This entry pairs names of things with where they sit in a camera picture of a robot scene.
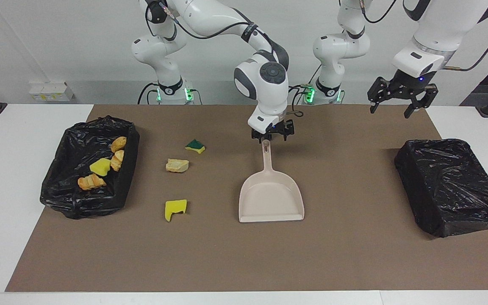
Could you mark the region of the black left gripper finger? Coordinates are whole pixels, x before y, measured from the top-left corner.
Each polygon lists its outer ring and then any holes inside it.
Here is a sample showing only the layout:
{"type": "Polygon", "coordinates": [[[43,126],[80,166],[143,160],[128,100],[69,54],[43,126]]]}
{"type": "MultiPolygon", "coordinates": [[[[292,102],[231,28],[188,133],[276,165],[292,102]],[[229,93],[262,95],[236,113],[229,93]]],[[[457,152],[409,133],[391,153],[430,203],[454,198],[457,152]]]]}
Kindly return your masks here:
{"type": "Polygon", "coordinates": [[[436,84],[426,85],[424,87],[424,96],[421,99],[418,99],[413,96],[410,100],[411,103],[409,104],[408,108],[404,111],[404,117],[409,119],[409,117],[417,110],[422,108],[428,108],[432,104],[434,98],[438,94],[439,89],[436,87],[436,84]]]}
{"type": "Polygon", "coordinates": [[[377,77],[367,92],[370,102],[370,113],[374,114],[378,106],[385,100],[385,90],[388,88],[388,81],[383,77],[377,77]]]}

